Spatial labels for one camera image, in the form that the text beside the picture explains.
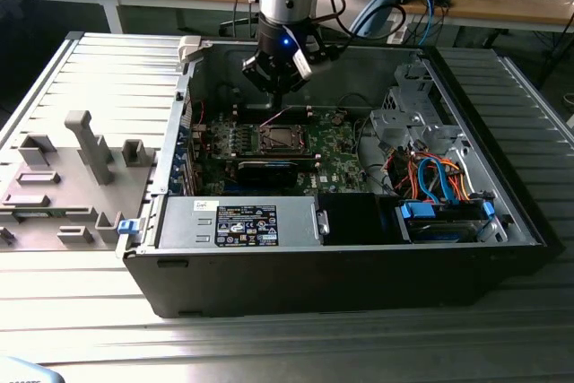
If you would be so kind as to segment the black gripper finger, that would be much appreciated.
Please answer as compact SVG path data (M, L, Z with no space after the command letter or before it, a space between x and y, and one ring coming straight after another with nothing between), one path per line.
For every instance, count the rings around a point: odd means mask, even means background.
M307 80L296 66L286 66L282 70L282 94L299 90Z
M268 108L280 108L282 106L281 76L270 56L263 52L256 52L253 56L242 61L241 70L252 84L267 95Z

